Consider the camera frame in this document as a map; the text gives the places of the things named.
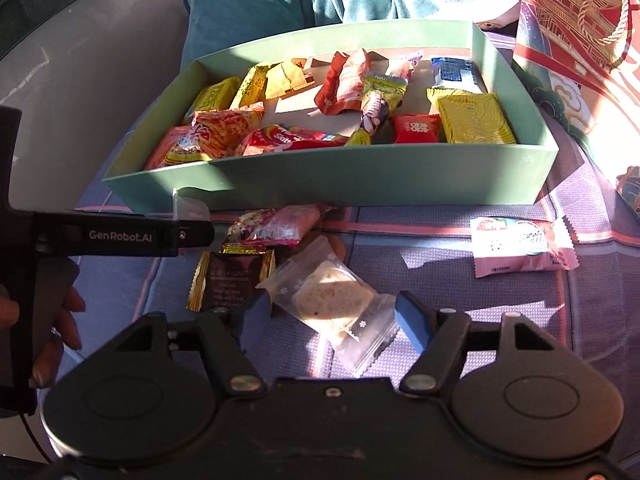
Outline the person's left hand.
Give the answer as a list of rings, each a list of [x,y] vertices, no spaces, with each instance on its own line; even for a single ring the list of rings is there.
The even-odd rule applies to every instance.
[[[63,359],[64,347],[72,350],[82,348],[74,313],[85,310],[85,300],[74,286],[70,287],[61,307],[56,309],[49,339],[35,357],[32,366],[32,382],[37,388],[48,388],[54,384]]]

